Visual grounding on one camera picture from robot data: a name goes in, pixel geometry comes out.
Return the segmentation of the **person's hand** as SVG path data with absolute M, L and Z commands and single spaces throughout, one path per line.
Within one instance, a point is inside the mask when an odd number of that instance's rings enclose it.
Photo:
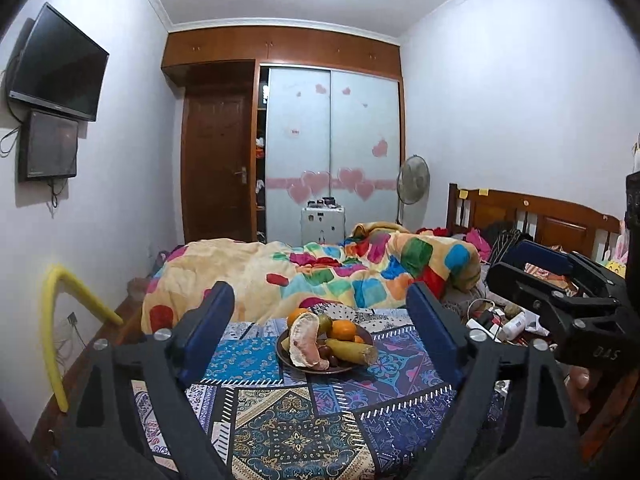
M 570 404 L 572 404 L 577 416 L 586 414 L 590 409 L 590 402 L 588 399 L 589 382 L 589 370 L 580 366 L 572 366 L 567 378 L 565 379 L 568 396 L 570 397 Z

